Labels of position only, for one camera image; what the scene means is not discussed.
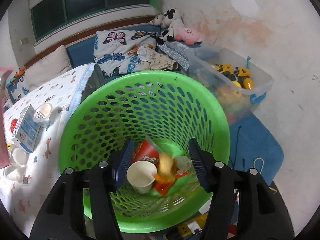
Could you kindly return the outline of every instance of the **bolt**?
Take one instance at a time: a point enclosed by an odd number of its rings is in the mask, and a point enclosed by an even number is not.
[[[224,164],[222,162],[216,162],[215,165],[218,168],[223,168],[223,166],[224,166]]]
[[[99,167],[100,168],[105,168],[105,167],[107,167],[108,166],[108,163],[106,162],[106,161],[103,161],[103,162],[100,162],[99,163]]]
[[[64,170],[64,173],[67,174],[67,175],[71,174],[72,172],[73,172],[73,168],[66,168]]]
[[[257,175],[258,174],[258,171],[254,168],[250,169],[249,172],[252,174],[252,175]]]

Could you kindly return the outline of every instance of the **window sill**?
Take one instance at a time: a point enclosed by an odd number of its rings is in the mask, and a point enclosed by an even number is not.
[[[39,54],[41,51],[56,44],[57,42],[87,29],[130,17],[149,16],[155,14],[157,14],[156,10],[150,4],[132,5],[95,13],[55,30],[37,41],[34,44],[34,48],[36,53]]]

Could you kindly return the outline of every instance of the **green leaf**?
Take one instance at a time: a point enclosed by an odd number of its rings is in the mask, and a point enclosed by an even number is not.
[[[159,7],[158,2],[156,0],[150,0],[150,4],[153,8],[160,10],[160,7]]]

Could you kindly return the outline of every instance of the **blue bin handle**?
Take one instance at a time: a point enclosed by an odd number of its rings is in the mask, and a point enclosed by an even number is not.
[[[261,96],[257,97],[256,94],[252,94],[250,96],[250,103],[255,105],[257,103],[260,103],[267,95],[267,92],[265,92],[264,94],[262,94]]]

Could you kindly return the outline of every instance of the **green plastic basket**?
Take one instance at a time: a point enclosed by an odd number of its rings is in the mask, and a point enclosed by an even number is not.
[[[188,155],[188,141],[195,137],[203,150],[228,163],[229,127],[212,93],[182,74],[147,71],[117,78],[80,104],[62,135],[60,171],[89,169],[107,160],[129,136],[137,147],[146,135],[173,157]],[[88,191],[84,213],[92,218]],[[210,196],[191,170],[165,197],[155,190],[139,195],[127,182],[111,199],[122,232],[147,233],[184,221]]]

